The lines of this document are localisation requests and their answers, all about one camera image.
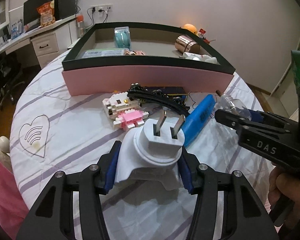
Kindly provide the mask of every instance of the small figurine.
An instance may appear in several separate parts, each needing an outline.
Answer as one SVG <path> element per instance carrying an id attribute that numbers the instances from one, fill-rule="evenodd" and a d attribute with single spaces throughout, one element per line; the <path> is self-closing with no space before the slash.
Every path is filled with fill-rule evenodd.
<path id="1" fill-rule="evenodd" d="M 102 100 L 103 109 L 110 119 L 116 119 L 120 112 L 130 109 L 139 109 L 140 101 L 128 97 L 128 92 L 112 95 Z"/>

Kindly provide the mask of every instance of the plastic bottle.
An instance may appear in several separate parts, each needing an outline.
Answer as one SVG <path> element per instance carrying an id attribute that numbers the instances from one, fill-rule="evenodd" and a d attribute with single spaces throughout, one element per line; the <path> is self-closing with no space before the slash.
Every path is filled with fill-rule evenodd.
<path id="1" fill-rule="evenodd" d="M 217 90 L 216 93 L 221 98 L 220 105 L 224 110 L 251 120 L 251 113 L 249 109 L 241 102 L 240 99 L 234 99 L 231 96 L 221 93 L 219 90 Z"/>
<path id="2" fill-rule="evenodd" d="M 78 14 L 77 15 L 77 25 L 79 28 L 79 37 L 81 38 L 85 34 L 85 27 L 84 27 L 84 20 L 83 20 L 83 15 Z"/>

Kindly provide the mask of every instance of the copper canister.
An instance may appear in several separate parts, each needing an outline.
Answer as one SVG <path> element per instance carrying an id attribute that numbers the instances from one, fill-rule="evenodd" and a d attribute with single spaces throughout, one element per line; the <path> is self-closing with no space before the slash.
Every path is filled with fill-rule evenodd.
<path id="1" fill-rule="evenodd" d="M 190 52 L 199 54 L 200 52 L 200 45 L 184 35 L 179 36 L 177 38 L 176 42 L 174 43 L 174 46 L 181 53 Z"/>

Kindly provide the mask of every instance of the wall outlet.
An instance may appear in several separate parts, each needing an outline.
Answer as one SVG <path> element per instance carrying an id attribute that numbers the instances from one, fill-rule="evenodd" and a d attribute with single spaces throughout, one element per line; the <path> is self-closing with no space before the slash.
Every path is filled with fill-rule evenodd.
<path id="1" fill-rule="evenodd" d="M 113 4 L 102 4 L 102 5 L 91 5 L 90 8 L 92 7 L 95 7 L 96 8 L 96 12 L 98 13 L 98 15 L 101 17 L 103 15 L 105 15 L 105 12 L 101 12 L 99 13 L 98 11 L 101 9 L 101 10 L 105 10 L 105 11 L 108 11 L 109 9 L 109 12 L 112 11 L 112 8 L 113 8 Z"/>

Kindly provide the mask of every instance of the blue gripper pad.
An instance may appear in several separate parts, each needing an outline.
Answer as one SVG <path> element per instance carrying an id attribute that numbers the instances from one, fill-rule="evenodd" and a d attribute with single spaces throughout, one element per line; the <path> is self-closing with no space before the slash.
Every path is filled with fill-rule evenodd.
<path id="1" fill-rule="evenodd" d="M 194 190 L 191 179 L 191 171 L 183 155 L 181 155 L 181 157 L 178 160 L 178 170 L 182 179 L 183 187 L 191 194 Z"/>
<path id="2" fill-rule="evenodd" d="M 120 152 L 121 143 L 116 146 L 114 149 L 113 158 L 108 166 L 107 172 L 106 172 L 106 178 L 105 178 L 105 186 L 104 190 L 108 193 L 109 190 L 113 188 L 114 185 L 114 178 L 115 178 L 115 172 L 117 169 L 117 163 L 119 158 L 119 152 Z"/>
<path id="3" fill-rule="evenodd" d="M 251 121 L 252 122 L 259 122 L 259 123 L 262 123 L 263 122 L 263 116 L 257 112 L 257 111 L 253 111 L 253 110 L 250 110 L 250 114 L 251 114 Z"/>

